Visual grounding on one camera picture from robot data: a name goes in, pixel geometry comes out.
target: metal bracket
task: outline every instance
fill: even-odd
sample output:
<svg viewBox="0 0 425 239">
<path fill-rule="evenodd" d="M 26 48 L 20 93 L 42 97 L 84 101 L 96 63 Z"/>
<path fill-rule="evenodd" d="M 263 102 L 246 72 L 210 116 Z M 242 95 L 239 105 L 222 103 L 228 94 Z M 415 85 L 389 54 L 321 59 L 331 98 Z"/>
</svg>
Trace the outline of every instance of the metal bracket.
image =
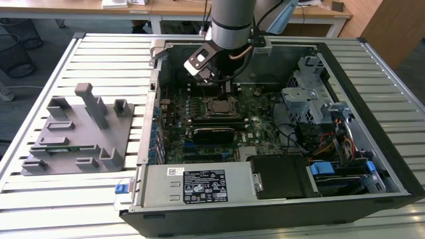
<svg viewBox="0 0 425 239">
<path fill-rule="evenodd" d="M 154 40 L 151 44 L 151 61 L 150 66 L 155 67 L 158 60 L 168 56 L 170 48 L 166 48 L 166 40 Z"/>
<path fill-rule="evenodd" d="M 259 173 L 252 174 L 252 179 L 253 179 L 253 188 L 256 192 L 263 191 L 263 182 L 261 182 L 261 176 Z"/>
</svg>

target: table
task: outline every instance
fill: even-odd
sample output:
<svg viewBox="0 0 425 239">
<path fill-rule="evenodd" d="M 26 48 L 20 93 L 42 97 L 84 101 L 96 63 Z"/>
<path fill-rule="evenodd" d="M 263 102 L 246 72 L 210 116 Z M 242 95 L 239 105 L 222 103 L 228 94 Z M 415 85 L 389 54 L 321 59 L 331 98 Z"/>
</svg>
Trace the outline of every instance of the table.
<svg viewBox="0 0 425 239">
<path fill-rule="evenodd" d="M 54 19 L 150 20 L 155 34 L 162 34 L 162 20 L 202 21 L 204 3 L 192 0 L 150 0 L 148 5 L 102 9 L 102 0 L 0 0 L 0 17 Z M 327 37 L 337 37 L 351 12 L 324 10 L 317 6 L 296 9 L 289 23 L 329 24 Z"/>
<path fill-rule="evenodd" d="M 293 37 L 268 37 L 272 41 Z M 2 239 L 143 239 L 115 210 L 115 185 L 135 177 L 140 147 L 147 92 L 151 75 L 159 72 L 151 60 L 154 39 L 202 40 L 195 35 L 87 34 L 72 39 L 40 96 L 23 122 L 10 149 L 0 162 L 0 232 Z M 356 39 L 305 38 L 297 42 L 323 42 L 329 45 L 380 124 L 393 141 L 415 175 L 425 185 L 425 108 L 399 77 L 367 43 Z M 111 71 L 111 63 L 119 70 Z M 20 175 L 28 149 L 39 137 L 52 96 L 64 96 L 70 103 L 82 102 L 74 96 L 80 82 L 94 85 L 94 94 L 104 103 L 127 99 L 138 104 L 126 157 L 126 171 L 98 174 L 31 176 Z M 329 80 L 340 99 L 339 83 Z M 377 212 L 351 224 L 320 225 L 279 230 L 261 230 L 190 238 L 285 238 L 327 239 L 383 238 L 423 239 L 425 232 L 425 200 L 396 209 Z"/>
</svg>

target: wooden desk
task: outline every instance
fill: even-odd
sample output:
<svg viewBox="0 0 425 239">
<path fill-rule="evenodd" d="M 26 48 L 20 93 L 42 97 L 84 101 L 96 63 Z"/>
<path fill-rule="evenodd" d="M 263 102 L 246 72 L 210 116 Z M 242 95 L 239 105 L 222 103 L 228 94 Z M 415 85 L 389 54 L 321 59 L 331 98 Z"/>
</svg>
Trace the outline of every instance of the wooden desk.
<svg viewBox="0 0 425 239">
<path fill-rule="evenodd" d="M 0 0 L 0 17 L 54 19 L 150 20 L 155 34 L 162 34 L 162 20 L 202 21 L 204 3 L 191 0 L 150 0 L 148 5 L 102 9 L 102 0 Z M 296 9 L 289 23 L 331 25 L 327 36 L 337 37 L 352 13 L 336 12 L 317 6 Z"/>
<path fill-rule="evenodd" d="M 151 13 L 155 21 L 152 28 L 155 32 L 162 30 L 155 24 L 162 20 L 194 20 L 202 21 L 204 16 L 206 3 L 192 0 L 155 0 Z M 289 23 L 304 24 L 325 24 L 331 25 L 327 37 L 337 37 L 344 27 L 345 21 L 353 17 L 352 13 L 345 9 L 344 12 L 325 10 L 317 6 L 296 9 Z"/>
<path fill-rule="evenodd" d="M 102 0 L 0 0 L 0 17 L 150 20 L 148 5 L 102 8 Z"/>
</svg>

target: sticker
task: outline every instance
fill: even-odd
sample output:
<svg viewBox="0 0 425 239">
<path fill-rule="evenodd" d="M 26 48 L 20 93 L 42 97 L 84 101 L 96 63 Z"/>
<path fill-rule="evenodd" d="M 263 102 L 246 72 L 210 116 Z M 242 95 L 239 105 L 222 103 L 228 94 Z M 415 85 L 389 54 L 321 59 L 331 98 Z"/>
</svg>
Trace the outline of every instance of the sticker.
<svg viewBox="0 0 425 239">
<path fill-rule="evenodd" d="M 148 11 L 130 11 L 130 13 L 148 14 Z"/>
<path fill-rule="evenodd" d="M 186 168 L 168 168 L 167 176 L 182 176 L 184 174 Z"/>
<path fill-rule="evenodd" d="M 184 172 L 184 203 L 228 202 L 224 170 Z"/>
</svg>

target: motherboard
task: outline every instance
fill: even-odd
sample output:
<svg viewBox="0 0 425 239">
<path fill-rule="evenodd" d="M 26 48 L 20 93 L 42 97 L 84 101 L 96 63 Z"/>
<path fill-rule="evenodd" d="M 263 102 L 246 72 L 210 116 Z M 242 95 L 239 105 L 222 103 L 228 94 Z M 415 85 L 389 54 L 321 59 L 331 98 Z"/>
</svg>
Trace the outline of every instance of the motherboard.
<svg viewBox="0 0 425 239">
<path fill-rule="evenodd" d="M 271 97 L 276 93 L 260 85 L 243 85 L 238 95 L 222 100 L 203 91 L 195 97 L 190 90 L 179 89 L 166 101 L 166 163 L 234 162 L 246 161 L 251 155 L 281 154 L 285 148 L 271 120 Z M 220 138 L 214 138 L 208 131 L 218 130 Z"/>
</svg>

